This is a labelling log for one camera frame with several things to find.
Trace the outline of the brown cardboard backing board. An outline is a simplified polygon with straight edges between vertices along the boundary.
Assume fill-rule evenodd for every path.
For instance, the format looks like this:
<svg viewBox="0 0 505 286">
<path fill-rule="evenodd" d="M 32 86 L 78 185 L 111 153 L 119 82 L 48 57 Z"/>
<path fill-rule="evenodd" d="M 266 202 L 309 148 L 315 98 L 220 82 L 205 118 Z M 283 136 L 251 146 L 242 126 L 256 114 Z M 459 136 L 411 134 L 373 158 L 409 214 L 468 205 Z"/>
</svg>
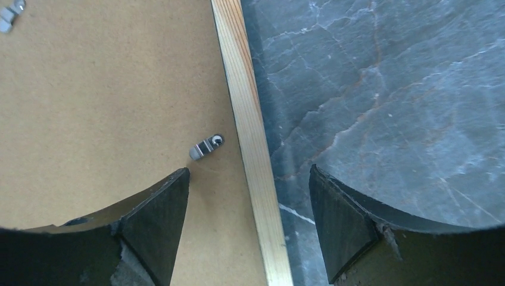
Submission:
<svg viewBox="0 0 505 286">
<path fill-rule="evenodd" d="M 265 285 L 210 1 L 27 1 L 1 35 L 1 225 L 62 225 L 181 167 L 171 284 Z"/>
</svg>

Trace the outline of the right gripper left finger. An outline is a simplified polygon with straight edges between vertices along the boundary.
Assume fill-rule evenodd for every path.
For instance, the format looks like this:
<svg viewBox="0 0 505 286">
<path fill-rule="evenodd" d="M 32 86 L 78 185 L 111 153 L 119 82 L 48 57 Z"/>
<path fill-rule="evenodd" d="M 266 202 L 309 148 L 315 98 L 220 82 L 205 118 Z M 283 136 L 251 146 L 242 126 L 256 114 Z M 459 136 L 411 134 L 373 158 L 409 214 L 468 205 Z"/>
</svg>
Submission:
<svg viewBox="0 0 505 286">
<path fill-rule="evenodd" d="M 2 285 L 169 285 L 190 172 L 56 226 L 1 229 Z"/>
</svg>

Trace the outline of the wooden picture frame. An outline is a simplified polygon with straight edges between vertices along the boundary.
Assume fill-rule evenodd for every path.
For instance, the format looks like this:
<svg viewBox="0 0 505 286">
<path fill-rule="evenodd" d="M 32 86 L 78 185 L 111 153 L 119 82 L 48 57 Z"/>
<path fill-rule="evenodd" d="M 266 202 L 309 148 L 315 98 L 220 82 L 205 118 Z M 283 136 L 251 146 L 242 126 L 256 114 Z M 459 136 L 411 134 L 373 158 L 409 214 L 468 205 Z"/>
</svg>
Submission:
<svg viewBox="0 0 505 286">
<path fill-rule="evenodd" d="M 278 198 L 240 1 L 212 1 L 268 285 L 292 285 Z"/>
</svg>

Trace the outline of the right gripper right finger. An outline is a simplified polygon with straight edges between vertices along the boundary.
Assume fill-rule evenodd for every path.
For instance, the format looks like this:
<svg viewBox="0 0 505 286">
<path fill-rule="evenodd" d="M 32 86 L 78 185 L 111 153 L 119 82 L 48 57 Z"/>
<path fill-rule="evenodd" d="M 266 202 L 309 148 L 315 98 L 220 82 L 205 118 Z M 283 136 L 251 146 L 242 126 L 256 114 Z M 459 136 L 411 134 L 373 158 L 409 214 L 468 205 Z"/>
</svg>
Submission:
<svg viewBox="0 0 505 286">
<path fill-rule="evenodd" d="M 503 285 L 504 226 L 401 211 L 312 166 L 311 207 L 331 285 Z"/>
</svg>

